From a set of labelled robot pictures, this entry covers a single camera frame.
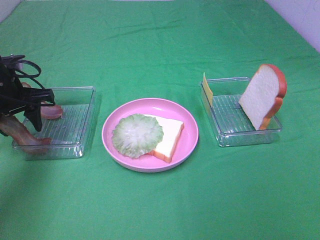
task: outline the cheese slice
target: cheese slice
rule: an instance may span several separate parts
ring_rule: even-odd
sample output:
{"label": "cheese slice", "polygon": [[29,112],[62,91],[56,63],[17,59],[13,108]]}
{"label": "cheese slice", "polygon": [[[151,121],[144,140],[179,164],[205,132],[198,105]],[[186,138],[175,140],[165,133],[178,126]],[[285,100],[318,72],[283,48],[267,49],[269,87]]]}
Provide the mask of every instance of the cheese slice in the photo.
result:
{"label": "cheese slice", "polygon": [[166,163],[170,163],[172,161],[172,157],[175,152],[177,142],[181,135],[181,131],[184,128],[184,122],[180,120],[164,118],[150,114],[144,115],[156,118],[159,125],[162,126],[163,131],[162,141],[158,143],[154,150],[147,154],[153,155],[156,158],[165,161]]}
{"label": "cheese slice", "polygon": [[204,89],[206,97],[209,100],[210,107],[212,107],[213,101],[214,101],[214,93],[212,92],[212,90],[209,87],[205,72],[203,73],[202,87]]}

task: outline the white wall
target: white wall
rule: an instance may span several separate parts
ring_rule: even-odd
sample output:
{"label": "white wall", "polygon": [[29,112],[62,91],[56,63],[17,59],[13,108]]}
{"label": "white wall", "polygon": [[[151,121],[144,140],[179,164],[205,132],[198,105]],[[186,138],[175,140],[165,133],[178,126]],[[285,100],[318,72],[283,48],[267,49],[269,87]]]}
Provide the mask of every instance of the white wall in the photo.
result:
{"label": "white wall", "polygon": [[265,0],[320,53],[320,0]]}
{"label": "white wall", "polygon": [[23,0],[0,0],[0,23],[16,8]]}

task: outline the bread crust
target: bread crust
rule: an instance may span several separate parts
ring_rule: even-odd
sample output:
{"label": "bread crust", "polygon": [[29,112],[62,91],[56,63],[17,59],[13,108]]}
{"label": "bread crust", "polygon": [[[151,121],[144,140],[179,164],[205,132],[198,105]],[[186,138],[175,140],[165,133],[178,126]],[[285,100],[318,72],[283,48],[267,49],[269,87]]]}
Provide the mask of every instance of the bread crust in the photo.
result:
{"label": "bread crust", "polygon": [[268,67],[270,67],[274,73],[276,74],[277,78],[278,78],[278,82],[279,82],[279,92],[277,94],[277,96],[274,99],[274,104],[273,106],[270,108],[270,110],[268,111],[268,113],[264,116],[263,120],[262,120],[262,124],[259,127],[259,130],[265,130],[267,129],[271,118],[279,111],[279,109],[281,108],[282,104],[283,104],[283,98],[285,97],[286,93],[287,93],[287,81],[285,78],[284,73],[275,65],[272,64],[262,64],[259,68],[259,70],[264,66],[267,65]]}
{"label": "bread crust", "polygon": [[182,132],[182,130],[183,130],[184,128],[185,128],[185,124],[183,123],[183,124],[181,125],[181,127],[180,127],[179,134],[178,134],[178,135],[176,136],[176,138],[175,138],[174,145],[173,145],[173,147],[172,147],[172,149],[171,149],[171,153],[170,153],[170,156],[169,156],[169,157],[167,157],[166,155],[162,154],[161,152],[157,152],[157,151],[155,151],[155,150],[152,150],[152,151],[148,152],[147,154],[148,154],[148,155],[151,155],[151,156],[155,156],[156,158],[165,161],[167,164],[171,163],[173,154],[174,154],[174,152],[175,152],[175,150],[176,150],[176,148],[177,148],[177,143],[178,143],[179,138],[180,138],[180,136],[181,136],[181,132]]}

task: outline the white bread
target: white bread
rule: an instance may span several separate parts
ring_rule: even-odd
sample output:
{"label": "white bread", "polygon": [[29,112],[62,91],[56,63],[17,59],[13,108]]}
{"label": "white bread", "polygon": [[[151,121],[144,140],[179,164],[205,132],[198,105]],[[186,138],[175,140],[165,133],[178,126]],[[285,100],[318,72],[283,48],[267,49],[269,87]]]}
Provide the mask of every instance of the white bread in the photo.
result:
{"label": "white bread", "polygon": [[147,154],[153,155],[166,163],[170,163],[181,135],[181,131],[184,128],[184,122],[150,114],[145,114],[145,116],[156,118],[159,125],[162,126],[163,131],[162,141],[158,143],[154,150]]}
{"label": "white bread", "polygon": [[283,72],[275,65],[262,64],[242,94],[239,104],[256,130],[265,130],[280,109],[287,92]]}

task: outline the bacon strip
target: bacon strip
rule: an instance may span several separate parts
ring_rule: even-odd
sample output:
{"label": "bacon strip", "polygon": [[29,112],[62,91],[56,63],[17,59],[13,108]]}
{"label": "bacon strip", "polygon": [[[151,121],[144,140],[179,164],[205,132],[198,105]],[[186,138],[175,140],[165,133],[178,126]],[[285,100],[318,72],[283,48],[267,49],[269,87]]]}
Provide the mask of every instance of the bacon strip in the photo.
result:
{"label": "bacon strip", "polygon": [[[0,116],[0,129],[11,136],[20,146],[49,145],[51,138],[36,138],[15,116]],[[25,149],[30,154],[44,153],[47,149]]]}
{"label": "bacon strip", "polygon": [[58,119],[61,118],[63,110],[60,105],[42,106],[40,113],[44,119]]}

